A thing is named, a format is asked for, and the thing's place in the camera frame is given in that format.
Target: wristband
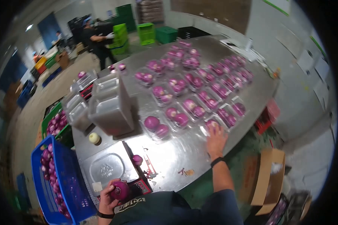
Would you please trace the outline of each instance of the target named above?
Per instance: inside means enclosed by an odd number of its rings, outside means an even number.
[[[115,214],[103,214],[103,213],[101,213],[101,212],[97,212],[97,215],[99,216],[99,217],[101,217],[101,218],[105,218],[105,219],[112,219],[112,218],[114,218],[114,215]]]
[[[213,168],[213,166],[214,166],[215,164],[219,163],[220,161],[225,162],[223,157],[218,157],[218,158],[216,158],[216,159],[210,164],[210,166]]]

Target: white glove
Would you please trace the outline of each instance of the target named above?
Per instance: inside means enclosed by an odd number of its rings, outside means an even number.
[[[115,37],[114,32],[111,32],[110,34],[108,34],[108,35],[106,36],[106,39],[112,39],[112,38],[114,38],[114,37]]]

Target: person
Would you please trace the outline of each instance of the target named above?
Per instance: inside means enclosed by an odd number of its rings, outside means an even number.
[[[107,57],[109,57],[112,64],[116,63],[117,60],[114,58],[110,49],[106,48],[104,45],[98,44],[98,42],[106,39],[112,39],[115,37],[115,34],[112,32],[106,36],[97,36],[93,27],[91,27],[90,22],[90,18],[84,20],[85,27],[82,32],[83,39],[87,46],[89,46],[89,48],[93,50],[93,53],[99,58],[100,69],[103,70],[105,69],[105,59]]]
[[[39,56],[36,52],[33,52],[33,60],[35,63],[37,63],[42,56]]]
[[[179,194],[159,191],[136,197],[121,206],[110,197],[115,188],[113,179],[100,193],[98,225],[141,224],[230,224],[243,225],[234,195],[234,184],[227,164],[223,161],[223,148],[228,134],[220,126],[211,127],[207,138],[207,151],[213,169],[214,193],[201,209],[191,209]]]

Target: worker's hand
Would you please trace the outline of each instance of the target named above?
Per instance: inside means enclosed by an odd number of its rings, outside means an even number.
[[[223,148],[225,142],[228,139],[228,133],[226,133],[223,127],[219,125],[209,126],[209,134],[207,137],[207,151],[210,155],[210,159],[214,161],[219,157],[223,157]]]
[[[115,188],[112,183],[115,181],[120,181],[120,178],[109,181],[108,186],[100,192],[99,212],[103,214],[114,214],[114,208],[119,203],[119,200],[110,197],[110,192]]]
[[[112,38],[115,38],[114,32],[111,32],[110,34],[108,34],[108,35],[106,36],[106,39],[112,39]]]

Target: black shirt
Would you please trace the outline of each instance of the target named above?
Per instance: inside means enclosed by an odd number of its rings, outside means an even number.
[[[84,39],[84,42],[87,46],[89,46],[90,49],[97,50],[98,45],[95,41],[90,40],[92,36],[95,36],[95,30],[91,28],[84,28],[82,30],[82,37]]]

